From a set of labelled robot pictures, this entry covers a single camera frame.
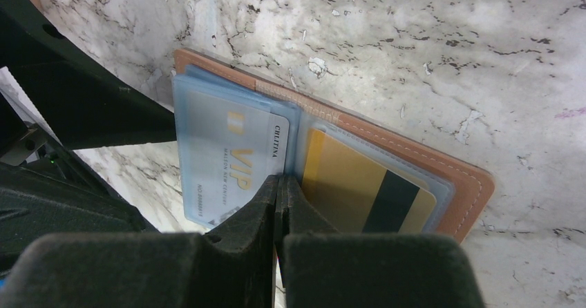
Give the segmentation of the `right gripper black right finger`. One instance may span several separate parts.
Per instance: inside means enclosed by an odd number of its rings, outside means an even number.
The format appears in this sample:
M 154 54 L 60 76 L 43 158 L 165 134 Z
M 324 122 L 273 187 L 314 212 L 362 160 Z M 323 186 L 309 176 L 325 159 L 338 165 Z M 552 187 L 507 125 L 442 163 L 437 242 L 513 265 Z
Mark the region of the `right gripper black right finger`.
M 275 235 L 288 307 L 483 307 L 459 244 L 436 234 L 340 233 L 280 177 Z

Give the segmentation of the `tan leather card holder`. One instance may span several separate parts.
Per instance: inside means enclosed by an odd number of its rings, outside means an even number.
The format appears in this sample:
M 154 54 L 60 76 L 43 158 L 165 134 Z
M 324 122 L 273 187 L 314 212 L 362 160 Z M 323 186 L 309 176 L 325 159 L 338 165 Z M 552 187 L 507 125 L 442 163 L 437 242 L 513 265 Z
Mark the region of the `tan leather card holder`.
M 436 232 L 449 235 L 459 243 L 467 237 L 495 191 L 495 180 L 488 171 L 373 124 L 344 109 L 239 70 L 195 50 L 177 49 L 173 56 L 178 73 L 184 73 L 187 65 L 193 64 L 252 91 L 290 101 L 309 114 L 453 183 L 455 196 L 440 218 Z

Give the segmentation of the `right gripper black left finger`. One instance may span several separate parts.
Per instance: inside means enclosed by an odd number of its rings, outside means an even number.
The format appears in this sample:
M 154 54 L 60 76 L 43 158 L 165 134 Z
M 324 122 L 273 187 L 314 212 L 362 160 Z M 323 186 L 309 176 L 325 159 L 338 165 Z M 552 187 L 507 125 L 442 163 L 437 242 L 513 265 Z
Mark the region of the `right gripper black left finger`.
M 278 177 L 200 233 L 51 233 L 1 288 L 2 307 L 272 307 Z

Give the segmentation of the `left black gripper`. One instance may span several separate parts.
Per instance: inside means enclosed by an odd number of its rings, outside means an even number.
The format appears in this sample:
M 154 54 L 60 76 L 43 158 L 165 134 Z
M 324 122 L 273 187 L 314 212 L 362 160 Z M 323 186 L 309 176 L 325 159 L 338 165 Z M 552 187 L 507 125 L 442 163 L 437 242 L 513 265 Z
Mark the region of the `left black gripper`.
M 30 0 L 1 0 L 7 67 L 67 148 L 176 140 L 171 111 L 61 35 Z M 1 98 L 1 273 L 48 233 L 155 227 L 40 125 Z

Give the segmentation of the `gold striped credit card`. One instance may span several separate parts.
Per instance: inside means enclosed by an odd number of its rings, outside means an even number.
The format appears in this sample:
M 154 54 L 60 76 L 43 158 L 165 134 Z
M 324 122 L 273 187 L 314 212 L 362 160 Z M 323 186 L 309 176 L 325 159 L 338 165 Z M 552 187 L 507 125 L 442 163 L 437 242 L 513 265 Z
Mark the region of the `gold striped credit card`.
M 437 205 L 424 187 L 315 128 L 308 132 L 301 188 L 331 225 L 348 233 L 419 233 Z

